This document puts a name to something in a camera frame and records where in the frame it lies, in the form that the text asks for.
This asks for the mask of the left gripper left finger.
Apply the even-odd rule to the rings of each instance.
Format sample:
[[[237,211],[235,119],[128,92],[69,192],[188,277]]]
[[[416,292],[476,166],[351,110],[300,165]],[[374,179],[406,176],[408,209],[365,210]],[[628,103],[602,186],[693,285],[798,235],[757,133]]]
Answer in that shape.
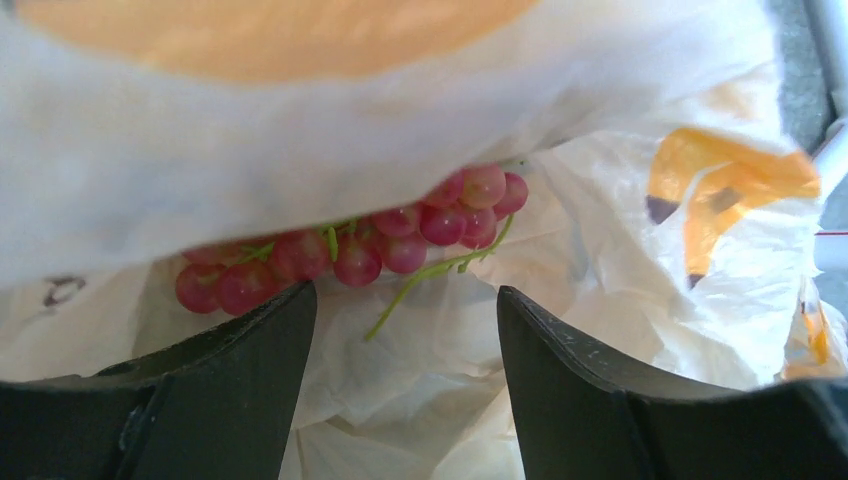
[[[317,313],[311,283],[90,377],[1,386],[5,479],[275,479]]]

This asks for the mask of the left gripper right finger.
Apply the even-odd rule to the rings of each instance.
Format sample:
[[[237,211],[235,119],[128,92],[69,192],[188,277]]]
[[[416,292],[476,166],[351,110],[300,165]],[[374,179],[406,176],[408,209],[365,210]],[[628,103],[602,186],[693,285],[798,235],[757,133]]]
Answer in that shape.
[[[738,391],[634,359],[504,286],[497,321],[529,479],[843,479],[847,382]]]

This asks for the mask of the translucent orange plastic bag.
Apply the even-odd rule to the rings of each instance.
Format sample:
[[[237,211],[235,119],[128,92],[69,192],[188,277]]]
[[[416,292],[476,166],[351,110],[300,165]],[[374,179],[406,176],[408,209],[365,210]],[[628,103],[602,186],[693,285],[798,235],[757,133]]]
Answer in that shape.
[[[493,253],[401,291],[314,285],[275,479],[529,479],[512,287],[661,370],[847,382],[813,283],[824,199],[781,128],[763,1],[5,1],[1,386],[90,377],[242,317],[183,253],[414,203],[498,164]]]

